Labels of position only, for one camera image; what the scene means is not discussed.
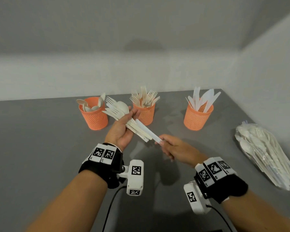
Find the bunch of white spoons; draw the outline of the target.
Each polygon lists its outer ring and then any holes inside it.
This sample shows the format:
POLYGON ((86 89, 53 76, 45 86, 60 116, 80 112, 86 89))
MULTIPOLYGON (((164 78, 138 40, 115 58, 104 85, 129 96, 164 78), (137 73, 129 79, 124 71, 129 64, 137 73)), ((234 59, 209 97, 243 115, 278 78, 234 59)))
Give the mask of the bunch of white spoons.
POLYGON ((96 106, 90 107, 88 105, 88 102, 82 99, 77 99, 76 102, 82 106, 82 109, 84 112, 91 112, 91 111, 96 111, 102 107, 105 101, 106 94, 102 93, 101 96, 98 98, 98 104, 96 106))

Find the bunch of white forks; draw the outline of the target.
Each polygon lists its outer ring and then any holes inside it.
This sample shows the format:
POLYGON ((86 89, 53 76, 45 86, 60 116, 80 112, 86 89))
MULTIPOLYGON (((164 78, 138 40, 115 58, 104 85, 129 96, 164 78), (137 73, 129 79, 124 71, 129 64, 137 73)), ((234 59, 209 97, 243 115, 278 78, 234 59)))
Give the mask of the bunch of white forks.
POLYGON ((140 92, 136 89, 131 90, 130 100, 133 105, 140 108, 149 108, 155 105, 159 99, 158 92, 154 90, 147 91, 146 86, 141 86, 140 92))

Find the orange mesh cup with forks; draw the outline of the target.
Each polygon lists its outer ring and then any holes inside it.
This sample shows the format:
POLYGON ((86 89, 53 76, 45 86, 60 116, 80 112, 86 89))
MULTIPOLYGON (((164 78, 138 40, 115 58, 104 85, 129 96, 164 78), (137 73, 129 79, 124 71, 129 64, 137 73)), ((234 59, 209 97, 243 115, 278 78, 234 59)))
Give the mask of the orange mesh cup with forks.
POLYGON ((150 107, 139 107, 135 104, 133 104, 133 108, 136 108, 141 111, 139 115, 139 121, 141 121, 145 126, 150 125, 153 122, 154 119, 154 113, 155 113, 155 105, 152 105, 150 107))

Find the bunch of white knives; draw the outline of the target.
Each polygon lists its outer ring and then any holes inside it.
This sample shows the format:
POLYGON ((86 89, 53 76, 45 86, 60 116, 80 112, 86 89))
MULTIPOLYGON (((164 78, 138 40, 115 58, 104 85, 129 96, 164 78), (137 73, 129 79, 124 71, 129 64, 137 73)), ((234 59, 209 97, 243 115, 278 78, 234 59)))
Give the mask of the bunch of white knives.
POLYGON ((205 108, 202 111, 203 113, 207 113, 209 111, 210 107, 221 94, 221 92, 215 94, 214 89, 207 90, 201 97, 199 96, 199 93, 200 87, 196 86, 193 90, 193 97, 188 96, 186 100, 189 106, 198 112, 200 111, 201 107, 205 105, 205 108))

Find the black right wristband with markers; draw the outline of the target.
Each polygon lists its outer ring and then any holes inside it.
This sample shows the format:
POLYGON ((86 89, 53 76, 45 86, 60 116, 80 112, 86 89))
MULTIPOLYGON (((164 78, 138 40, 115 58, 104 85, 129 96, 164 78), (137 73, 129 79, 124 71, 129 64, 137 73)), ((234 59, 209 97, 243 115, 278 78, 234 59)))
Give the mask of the black right wristband with markers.
POLYGON ((221 157, 211 157, 197 164, 195 170, 194 179, 205 199, 221 204, 230 196, 241 197, 248 192, 248 184, 221 157))

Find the clear bag of white cutlery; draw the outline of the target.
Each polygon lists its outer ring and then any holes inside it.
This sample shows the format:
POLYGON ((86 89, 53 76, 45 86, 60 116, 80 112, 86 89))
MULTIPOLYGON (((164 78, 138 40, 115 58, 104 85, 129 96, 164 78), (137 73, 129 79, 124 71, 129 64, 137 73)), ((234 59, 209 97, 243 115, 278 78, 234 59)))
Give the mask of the clear bag of white cutlery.
POLYGON ((273 185, 290 191, 290 160, 271 132, 243 121, 236 127, 234 136, 244 155, 273 185))

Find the white plastic knife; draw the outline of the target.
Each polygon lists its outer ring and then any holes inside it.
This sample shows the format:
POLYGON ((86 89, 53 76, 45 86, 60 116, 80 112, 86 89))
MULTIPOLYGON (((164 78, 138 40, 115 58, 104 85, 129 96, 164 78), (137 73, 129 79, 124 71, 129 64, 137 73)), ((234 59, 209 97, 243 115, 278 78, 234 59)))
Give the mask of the white plastic knife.
POLYGON ((136 124, 145 132, 147 133, 151 139, 153 139, 155 142, 160 144, 162 142, 162 139, 160 139, 156 134, 154 134, 149 128, 147 128, 141 121, 138 119, 135 120, 136 124))

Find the black left wristband with markers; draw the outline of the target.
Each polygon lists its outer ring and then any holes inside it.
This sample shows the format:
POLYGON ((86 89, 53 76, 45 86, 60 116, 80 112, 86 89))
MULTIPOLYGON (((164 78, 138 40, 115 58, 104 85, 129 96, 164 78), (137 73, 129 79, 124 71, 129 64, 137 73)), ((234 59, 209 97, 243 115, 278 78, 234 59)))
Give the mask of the black left wristband with markers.
POLYGON ((109 189, 119 187, 117 174, 123 172, 123 153, 116 145, 97 144, 90 155, 82 162, 79 173, 88 170, 101 177, 109 189))

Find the orange mesh cup with spoons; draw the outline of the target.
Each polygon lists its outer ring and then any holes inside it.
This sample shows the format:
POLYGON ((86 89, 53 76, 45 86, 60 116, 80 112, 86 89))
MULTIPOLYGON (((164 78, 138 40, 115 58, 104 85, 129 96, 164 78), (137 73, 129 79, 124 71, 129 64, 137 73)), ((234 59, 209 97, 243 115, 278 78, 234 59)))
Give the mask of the orange mesh cup with spoons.
POLYGON ((79 104, 78 108, 91 130, 101 130, 108 125, 108 117, 103 112, 105 111, 104 102, 101 102, 101 106, 95 111, 86 112, 83 110, 83 106, 81 104, 79 104))

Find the person's left hand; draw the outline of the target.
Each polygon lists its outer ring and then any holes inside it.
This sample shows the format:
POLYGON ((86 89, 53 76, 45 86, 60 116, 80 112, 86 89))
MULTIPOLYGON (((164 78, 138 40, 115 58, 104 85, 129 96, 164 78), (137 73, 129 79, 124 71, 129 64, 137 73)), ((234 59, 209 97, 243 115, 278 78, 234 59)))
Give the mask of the person's left hand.
POLYGON ((118 121, 115 121, 107 133, 104 143, 116 146, 121 152, 131 142, 134 133, 126 128, 127 114, 118 121))

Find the person's left forearm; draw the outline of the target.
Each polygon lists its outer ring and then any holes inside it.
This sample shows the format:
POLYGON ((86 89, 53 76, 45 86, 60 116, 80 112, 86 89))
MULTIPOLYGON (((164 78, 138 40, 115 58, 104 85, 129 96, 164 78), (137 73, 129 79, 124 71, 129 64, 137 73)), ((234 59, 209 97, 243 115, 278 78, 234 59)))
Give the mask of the person's left forearm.
POLYGON ((100 176, 82 171, 26 232, 90 232, 107 190, 108 185, 100 176))

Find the person's right forearm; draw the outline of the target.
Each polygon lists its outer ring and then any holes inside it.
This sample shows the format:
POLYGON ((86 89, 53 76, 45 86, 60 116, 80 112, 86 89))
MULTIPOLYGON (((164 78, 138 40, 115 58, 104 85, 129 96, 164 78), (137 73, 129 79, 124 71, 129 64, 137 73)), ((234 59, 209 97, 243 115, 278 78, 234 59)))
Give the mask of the person's right forearm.
POLYGON ((238 232, 290 232, 290 219, 251 190, 243 196, 230 196, 221 203, 238 232))

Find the black wristband with markers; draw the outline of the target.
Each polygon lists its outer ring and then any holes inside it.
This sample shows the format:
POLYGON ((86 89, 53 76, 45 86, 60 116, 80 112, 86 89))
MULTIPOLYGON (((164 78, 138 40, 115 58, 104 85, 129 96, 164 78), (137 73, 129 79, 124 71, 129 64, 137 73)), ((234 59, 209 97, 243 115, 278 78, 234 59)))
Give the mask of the black wristband with markers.
POLYGON ((101 177, 109 189, 119 187, 117 174, 123 172, 123 153, 116 145, 97 144, 90 155, 82 162, 79 173, 88 170, 101 177))
POLYGON ((248 192, 248 184, 221 157, 211 157, 197 164, 195 170, 194 179, 205 199, 221 204, 230 196, 241 197, 248 192))

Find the orange mesh cup with knives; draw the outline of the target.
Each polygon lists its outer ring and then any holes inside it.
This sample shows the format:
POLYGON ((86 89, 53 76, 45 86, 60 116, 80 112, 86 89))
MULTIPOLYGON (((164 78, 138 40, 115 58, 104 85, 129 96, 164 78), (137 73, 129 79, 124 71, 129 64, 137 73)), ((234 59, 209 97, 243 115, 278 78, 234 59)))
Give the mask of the orange mesh cup with knives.
POLYGON ((203 104, 198 111, 194 110, 190 103, 188 103, 186 114, 184 117, 184 125, 190 130, 198 131, 203 128, 209 116, 214 110, 214 106, 211 105, 207 112, 204 112, 207 103, 203 104))

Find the bundle of white plastic cutlery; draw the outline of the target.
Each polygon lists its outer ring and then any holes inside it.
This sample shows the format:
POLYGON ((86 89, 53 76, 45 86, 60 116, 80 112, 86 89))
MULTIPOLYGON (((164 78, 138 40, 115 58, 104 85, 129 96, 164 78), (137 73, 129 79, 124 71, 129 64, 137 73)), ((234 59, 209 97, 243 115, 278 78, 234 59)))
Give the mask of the bundle of white plastic cutlery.
MULTIPOLYGON (((105 99, 106 108, 103 113, 107 114, 110 117, 113 117, 116 121, 121 119, 123 116, 130 112, 128 105, 122 101, 115 101, 111 97, 106 97, 105 99)), ((136 121, 132 118, 126 123, 126 127, 131 130, 133 133, 138 135, 145 142, 152 140, 150 135, 143 131, 136 121)))

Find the person's right hand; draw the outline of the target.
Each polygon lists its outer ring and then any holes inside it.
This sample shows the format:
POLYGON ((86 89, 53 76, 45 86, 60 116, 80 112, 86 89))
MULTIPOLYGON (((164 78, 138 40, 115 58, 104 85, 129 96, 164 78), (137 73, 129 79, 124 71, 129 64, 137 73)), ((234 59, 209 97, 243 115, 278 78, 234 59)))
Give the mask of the person's right hand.
POLYGON ((161 146, 163 153, 165 153, 170 159, 178 160, 179 162, 187 164, 192 168, 195 168, 197 164, 202 164, 209 158, 179 138, 178 143, 168 143, 162 140, 159 145, 161 146))

